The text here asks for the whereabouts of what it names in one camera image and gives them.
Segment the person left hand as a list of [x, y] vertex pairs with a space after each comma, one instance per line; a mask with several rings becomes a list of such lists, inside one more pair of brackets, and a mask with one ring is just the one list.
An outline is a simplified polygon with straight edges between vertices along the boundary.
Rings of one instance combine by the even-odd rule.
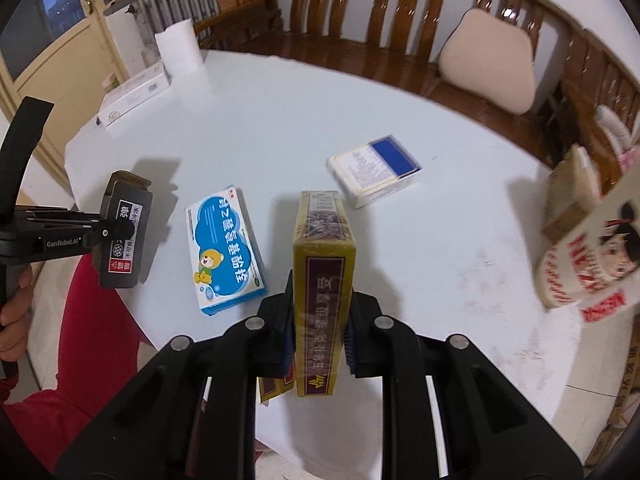
[[1, 359], [17, 362], [25, 353], [30, 329], [29, 309], [34, 299], [34, 274], [25, 266], [18, 277], [18, 289], [1, 309]]

